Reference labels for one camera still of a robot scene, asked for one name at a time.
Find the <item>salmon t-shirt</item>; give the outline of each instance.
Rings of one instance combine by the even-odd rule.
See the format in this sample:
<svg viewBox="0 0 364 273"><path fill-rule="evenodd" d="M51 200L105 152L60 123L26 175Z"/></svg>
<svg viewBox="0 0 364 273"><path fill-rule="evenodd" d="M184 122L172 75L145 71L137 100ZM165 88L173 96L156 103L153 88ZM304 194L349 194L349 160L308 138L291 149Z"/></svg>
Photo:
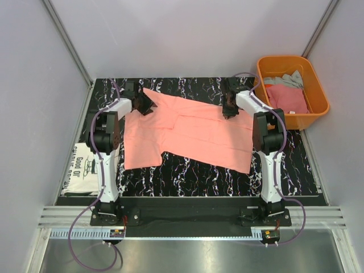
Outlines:
<svg viewBox="0 0 364 273"><path fill-rule="evenodd" d="M169 96L144 88L158 107L146 116L125 116L125 169L160 166L171 152L215 166L249 173L253 119L243 110L222 116L221 106Z"/></svg>

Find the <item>pink cloth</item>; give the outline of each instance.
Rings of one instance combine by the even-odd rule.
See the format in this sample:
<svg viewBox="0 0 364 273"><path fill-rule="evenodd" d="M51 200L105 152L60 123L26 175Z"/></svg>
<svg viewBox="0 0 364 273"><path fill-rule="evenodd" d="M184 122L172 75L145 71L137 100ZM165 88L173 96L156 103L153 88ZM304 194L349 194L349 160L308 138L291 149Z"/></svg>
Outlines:
<svg viewBox="0 0 364 273"><path fill-rule="evenodd" d="M275 84L267 88L269 102L273 108L281 108L285 113L307 114L307 105L300 88Z"/></svg>
<svg viewBox="0 0 364 273"><path fill-rule="evenodd" d="M158 107L146 116L138 111L125 116L125 169L160 166L166 151L250 172L253 119L245 111L225 120L221 106L144 92Z"/></svg>

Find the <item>black marble surface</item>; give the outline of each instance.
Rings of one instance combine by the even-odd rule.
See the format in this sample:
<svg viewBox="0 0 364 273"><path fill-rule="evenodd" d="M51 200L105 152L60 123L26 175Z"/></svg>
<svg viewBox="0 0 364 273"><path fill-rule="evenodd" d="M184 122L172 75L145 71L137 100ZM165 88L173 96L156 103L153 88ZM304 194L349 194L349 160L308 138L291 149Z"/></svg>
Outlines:
<svg viewBox="0 0 364 273"><path fill-rule="evenodd" d="M189 100L221 105L222 78L142 78L145 88ZM241 78L253 86L253 78ZM126 79L118 79L123 88ZM98 79L89 109L100 109L116 98L115 89L106 79ZM80 142L84 141L85 125ZM122 196L256 196L262 189L260 158L253 151L250 173L239 173L198 162L169 152L163 154L159 167L124 170L123 142L118 163L117 181ZM285 195L317 195L315 181L299 131L287 133L282 157L282 190Z"/></svg>

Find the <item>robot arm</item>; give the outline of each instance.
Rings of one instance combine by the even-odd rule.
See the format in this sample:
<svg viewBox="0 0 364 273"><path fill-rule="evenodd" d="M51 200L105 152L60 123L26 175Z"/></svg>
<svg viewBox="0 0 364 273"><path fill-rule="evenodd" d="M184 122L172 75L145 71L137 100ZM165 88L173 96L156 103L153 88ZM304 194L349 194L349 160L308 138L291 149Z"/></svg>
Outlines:
<svg viewBox="0 0 364 273"><path fill-rule="evenodd" d="M98 178L98 193L104 189L100 201L95 207L94 213L97 218L100 214L121 218L120 208L117 206L119 191L116 185L117 170L115 169L115 157L120 148L119 120L127 113L136 109L143 115L153 112L151 107L156 105L143 91L139 92L137 82L127 81L123 96L114 101L113 106L103 111L96 119L95 128L91 128L92 120L97 111L90 111L87 116L86 145L94 153L94 159ZM101 154L101 158L96 154L91 145L90 134L93 132L95 145Z"/></svg>
<svg viewBox="0 0 364 273"><path fill-rule="evenodd" d="M258 99L253 92L238 82L236 77L226 78L224 82L224 100L222 113L225 118L231 118L239 113L238 108L245 110L253 117L253 145L258 151L262 162L262 193L259 207L262 218L284 213L284 202L278 194L282 191L280 181L280 166L282 153L277 155L274 170L274 155L283 144L283 128L276 117L268 111L273 110L284 122L282 109L273 109Z"/></svg>

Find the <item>orange plastic bin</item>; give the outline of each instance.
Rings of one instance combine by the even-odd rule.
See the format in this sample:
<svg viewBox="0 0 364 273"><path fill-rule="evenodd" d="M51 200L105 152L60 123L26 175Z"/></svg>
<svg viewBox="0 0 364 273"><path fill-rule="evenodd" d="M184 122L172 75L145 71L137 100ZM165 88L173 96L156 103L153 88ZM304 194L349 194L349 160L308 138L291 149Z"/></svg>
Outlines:
<svg viewBox="0 0 364 273"><path fill-rule="evenodd" d="M263 83L265 77L282 77L293 74L298 70L303 79L303 94L309 114L285 114L286 128L289 130L303 130L308 128L316 119L329 111L330 105L322 86L313 70L311 63L301 56L266 56L257 62L258 75L262 84L255 90L255 94L264 103L271 106Z"/></svg>

